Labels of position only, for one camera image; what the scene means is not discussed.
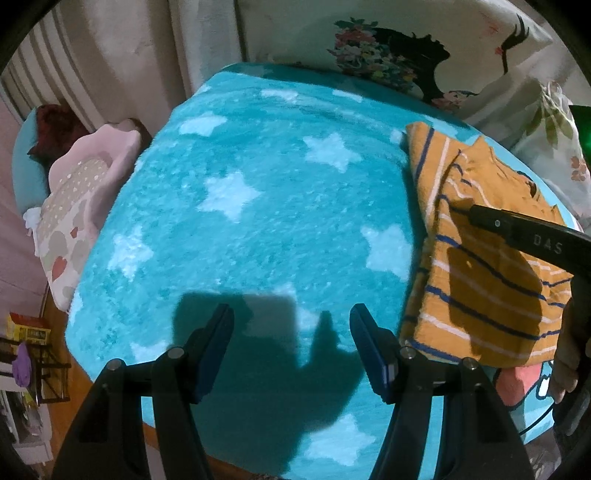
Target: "bed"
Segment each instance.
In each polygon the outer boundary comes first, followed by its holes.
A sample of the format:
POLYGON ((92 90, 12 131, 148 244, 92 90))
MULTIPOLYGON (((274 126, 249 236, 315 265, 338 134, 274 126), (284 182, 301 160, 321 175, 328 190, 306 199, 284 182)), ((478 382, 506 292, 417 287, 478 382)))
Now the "bed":
MULTIPOLYGON (((229 303, 235 334, 194 411, 206 452, 292 480, 367 478, 392 407, 363 374, 348 313, 363 302, 381 326, 400 325, 425 235, 405 150, 415 121, 466 144, 480 135, 364 80, 225 68, 175 109, 122 188, 74 294, 73 356, 91 379, 111 358, 153 360, 229 303)), ((539 177, 487 142, 578 228, 539 177)), ((525 442, 552 425, 550 372, 540 365, 511 411, 525 442)))

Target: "bolt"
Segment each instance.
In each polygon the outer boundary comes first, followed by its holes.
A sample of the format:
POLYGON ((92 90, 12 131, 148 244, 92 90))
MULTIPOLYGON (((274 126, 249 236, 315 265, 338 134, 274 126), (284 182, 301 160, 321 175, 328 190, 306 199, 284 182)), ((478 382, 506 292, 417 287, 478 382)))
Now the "bolt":
POLYGON ((117 370, 121 366, 122 363, 123 362, 121 360, 119 360, 118 358, 114 358, 113 360, 109 360, 107 362, 107 368, 109 370, 111 370, 112 372, 114 372, 115 370, 117 370))
POLYGON ((409 346, 403 346, 400 349, 400 355, 402 355, 402 358, 405 358, 406 360, 412 360, 417 355, 417 351, 409 346))
POLYGON ((171 348, 168 351, 168 358, 171 358, 173 360, 176 360, 177 358, 181 358, 183 355, 184 355, 184 350, 179 346, 171 348))
POLYGON ((478 368, 478 362, 469 356, 462 360, 462 363, 468 370, 476 370, 478 368))

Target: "human hand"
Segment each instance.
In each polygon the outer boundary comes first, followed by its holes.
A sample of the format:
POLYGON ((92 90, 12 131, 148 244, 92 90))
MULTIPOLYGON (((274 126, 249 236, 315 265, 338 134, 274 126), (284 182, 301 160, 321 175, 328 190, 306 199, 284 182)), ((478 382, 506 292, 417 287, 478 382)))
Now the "human hand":
POLYGON ((577 369, 582 355, 591 358, 591 339, 586 326, 591 319, 590 285, 579 277, 571 280, 572 298, 562 314, 562 327, 554 354, 548 393, 560 403, 579 381, 577 369))

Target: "red and yellow box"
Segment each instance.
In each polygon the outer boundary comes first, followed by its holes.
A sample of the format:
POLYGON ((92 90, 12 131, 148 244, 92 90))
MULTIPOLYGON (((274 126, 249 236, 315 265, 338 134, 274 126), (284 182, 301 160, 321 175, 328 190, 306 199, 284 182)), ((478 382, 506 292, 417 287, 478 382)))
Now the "red and yellow box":
POLYGON ((47 345, 51 328, 43 318, 9 313, 7 337, 17 342, 47 345))

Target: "dark red pillow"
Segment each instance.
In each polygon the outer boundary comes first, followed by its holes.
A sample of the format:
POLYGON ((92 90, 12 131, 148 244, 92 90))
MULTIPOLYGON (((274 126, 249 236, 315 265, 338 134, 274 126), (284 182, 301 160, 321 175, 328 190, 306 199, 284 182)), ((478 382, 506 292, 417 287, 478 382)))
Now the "dark red pillow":
POLYGON ((69 106, 43 105, 37 108, 37 143, 28 153, 49 168, 88 134, 69 106))

